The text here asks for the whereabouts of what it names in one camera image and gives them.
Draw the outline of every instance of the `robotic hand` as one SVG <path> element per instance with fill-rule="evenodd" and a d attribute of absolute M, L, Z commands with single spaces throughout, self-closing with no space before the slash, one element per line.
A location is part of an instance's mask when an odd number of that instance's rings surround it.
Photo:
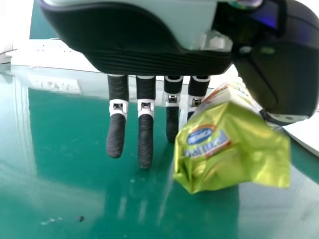
<path fill-rule="evenodd" d="M 153 157 L 155 76 L 164 75 L 167 138 L 178 132 L 184 75 L 189 116 L 210 75 L 233 62 L 269 123 L 311 117 L 318 105 L 319 20 L 295 0 L 38 0 L 60 38 L 108 74 L 107 152 L 121 156 L 128 75 L 137 75 L 139 164 Z"/>

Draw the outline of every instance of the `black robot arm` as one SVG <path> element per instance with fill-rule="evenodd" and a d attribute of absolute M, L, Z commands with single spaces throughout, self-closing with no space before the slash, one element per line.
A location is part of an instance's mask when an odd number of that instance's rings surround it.
<path fill-rule="evenodd" d="M 264 0 L 255 10 L 220 3 L 213 28 L 233 40 L 232 60 L 265 119 L 288 125 L 318 106 L 319 20 L 295 0 Z"/>

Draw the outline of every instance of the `snack bag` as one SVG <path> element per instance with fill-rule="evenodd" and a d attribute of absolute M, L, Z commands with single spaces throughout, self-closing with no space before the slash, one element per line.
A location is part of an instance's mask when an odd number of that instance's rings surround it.
<path fill-rule="evenodd" d="M 175 140 L 174 179 L 189 193 L 254 182 L 290 185 L 290 140 L 259 115 L 243 84 L 215 89 Z"/>

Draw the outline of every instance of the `printed logo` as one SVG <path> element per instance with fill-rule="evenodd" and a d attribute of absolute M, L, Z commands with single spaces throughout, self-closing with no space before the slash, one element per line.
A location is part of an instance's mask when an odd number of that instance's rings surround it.
<path fill-rule="evenodd" d="M 208 138 L 211 137 L 214 133 L 213 128 L 208 126 L 209 125 L 206 125 L 206 127 L 198 128 L 194 132 L 192 132 L 187 138 L 187 144 L 196 145 L 208 140 Z"/>

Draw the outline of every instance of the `white wall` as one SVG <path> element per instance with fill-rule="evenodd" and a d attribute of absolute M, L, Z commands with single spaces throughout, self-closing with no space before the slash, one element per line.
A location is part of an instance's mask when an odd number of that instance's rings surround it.
<path fill-rule="evenodd" d="M 0 0 L 0 53 L 29 39 L 33 0 Z"/>

